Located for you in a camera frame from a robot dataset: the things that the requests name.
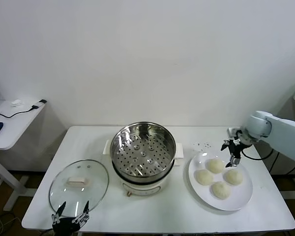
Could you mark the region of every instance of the white wall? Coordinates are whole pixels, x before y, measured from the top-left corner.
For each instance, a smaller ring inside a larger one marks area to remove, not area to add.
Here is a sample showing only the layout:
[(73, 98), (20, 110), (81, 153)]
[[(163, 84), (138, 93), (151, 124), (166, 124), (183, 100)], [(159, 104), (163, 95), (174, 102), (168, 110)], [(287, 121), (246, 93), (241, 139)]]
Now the white wall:
[(49, 101), (37, 156), (74, 124), (241, 125), (294, 91), (295, 0), (0, 1), (0, 96)]

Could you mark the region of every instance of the white plate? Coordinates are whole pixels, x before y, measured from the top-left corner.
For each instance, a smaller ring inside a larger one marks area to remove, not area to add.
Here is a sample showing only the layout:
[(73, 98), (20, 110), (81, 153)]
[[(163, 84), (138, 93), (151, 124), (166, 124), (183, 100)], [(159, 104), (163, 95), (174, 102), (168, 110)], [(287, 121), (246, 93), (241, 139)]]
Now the white plate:
[[(213, 174), (214, 182), (224, 181), (227, 185), (231, 187), (231, 195), (225, 200), (221, 200), (214, 196), (211, 190), (211, 185), (201, 185), (195, 179), (195, 171), (206, 169), (206, 164), (208, 160), (215, 158), (215, 156), (210, 155), (209, 153), (200, 152), (196, 155), (189, 164), (189, 179), (193, 189), (196, 191), (198, 196), (202, 198), (206, 203), (220, 210), (239, 210), (245, 206), (252, 197), (252, 181), (247, 170), (239, 164), (237, 167), (225, 168), (225, 170), (220, 174)], [(223, 176), (224, 174), (231, 169), (237, 169), (243, 175), (243, 181), (240, 185), (234, 186), (227, 183)]]

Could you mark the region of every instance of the black cable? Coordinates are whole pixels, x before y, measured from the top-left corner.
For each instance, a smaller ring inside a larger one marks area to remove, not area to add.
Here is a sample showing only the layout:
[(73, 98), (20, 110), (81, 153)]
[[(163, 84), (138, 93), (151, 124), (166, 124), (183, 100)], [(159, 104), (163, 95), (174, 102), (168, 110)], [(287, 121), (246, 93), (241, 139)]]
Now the black cable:
[(277, 160), (277, 158), (279, 157), (279, 155), (280, 155), (280, 153), (278, 152), (277, 155), (276, 155), (276, 157), (275, 157), (275, 159), (274, 159), (274, 162), (272, 163), (272, 166), (271, 166), (271, 168), (270, 168), (270, 170), (269, 170), (269, 173), (271, 173), (271, 171), (272, 171), (272, 169), (273, 169), (273, 166), (274, 166), (274, 164), (276, 163), (276, 160)]
[(291, 169), (290, 171), (287, 172), (286, 175), (290, 174), (291, 172), (293, 172), (295, 170), (295, 167), (293, 169)]
[(39, 236), (43, 236), (45, 233), (48, 233), (51, 230), (53, 230), (53, 229), (44, 230), (43, 232), (41, 232), (41, 234)]
[(23, 112), (17, 112), (17, 113), (15, 113), (15, 114), (13, 114), (13, 115), (11, 115), (11, 116), (9, 116), (9, 117), (7, 117), (6, 115), (4, 115), (4, 114), (1, 114), (0, 113), (0, 116), (3, 116), (3, 117), (5, 117), (5, 118), (12, 118), (12, 117), (14, 117), (15, 115), (17, 115), (17, 114), (21, 114), (21, 113), (26, 113), (26, 112), (30, 112), (30, 111), (32, 111), (32, 110), (34, 110), (35, 108), (34, 107), (32, 107), (32, 108), (30, 108), (29, 110), (27, 110), (27, 111), (23, 111)]
[(5, 230), (4, 230), (4, 227), (3, 227), (3, 232), (0, 234), (0, 236), (1, 235), (3, 235), (3, 234), (5, 234), (6, 232), (8, 232), (12, 227), (13, 227), (13, 225), (14, 225), (14, 222), (15, 222), (15, 218), (16, 218), (16, 216), (15, 216), (15, 214), (13, 213), (13, 212), (6, 212), (6, 213), (4, 213), (4, 214), (2, 214), (2, 215), (0, 215), (0, 218), (2, 218), (3, 216), (5, 216), (5, 215), (12, 215), (12, 217), (13, 217), (13, 221), (11, 221), (11, 222), (9, 222), (10, 223), (10, 226), (9, 226), (9, 228), (5, 228)]
[(271, 152), (270, 152), (266, 157), (263, 157), (263, 158), (260, 158), (260, 159), (252, 158), (252, 157), (250, 157), (250, 156), (247, 156), (247, 155), (244, 153), (243, 150), (241, 150), (241, 153), (242, 153), (245, 157), (247, 157), (247, 158), (249, 158), (249, 159), (251, 159), (251, 160), (254, 160), (254, 161), (262, 161), (262, 160), (265, 160), (265, 159), (269, 158), (269, 157), (272, 155), (273, 151), (274, 151), (274, 149), (272, 149)]

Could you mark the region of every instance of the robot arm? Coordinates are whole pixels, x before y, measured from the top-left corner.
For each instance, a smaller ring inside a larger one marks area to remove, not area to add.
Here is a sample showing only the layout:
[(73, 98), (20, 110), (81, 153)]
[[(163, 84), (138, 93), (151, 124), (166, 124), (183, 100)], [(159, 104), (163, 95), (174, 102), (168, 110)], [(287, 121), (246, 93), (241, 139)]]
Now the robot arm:
[(295, 121), (256, 111), (243, 127), (229, 130), (229, 135), (235, 140), (227, 140), (222, 146), (222, 149), (228, 147), (231, 153), (227, 167), (236, 166), (240, 161), (240, 152), (259, 140), (295, 161)]

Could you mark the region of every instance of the glass lid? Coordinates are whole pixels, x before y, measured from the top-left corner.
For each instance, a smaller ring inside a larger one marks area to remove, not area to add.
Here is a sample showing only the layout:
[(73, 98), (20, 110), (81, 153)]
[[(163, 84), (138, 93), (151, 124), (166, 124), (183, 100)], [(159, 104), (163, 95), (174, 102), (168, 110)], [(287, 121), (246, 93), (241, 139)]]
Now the glass lid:
[(81, 160), (64, 168), (49, 189), (49, 203), (56, 212), (66, 202), (62, 216), (76, 217), (89, 201), (89, 210), (103, 199), (109, 183), (103, 164), (94, 160)]

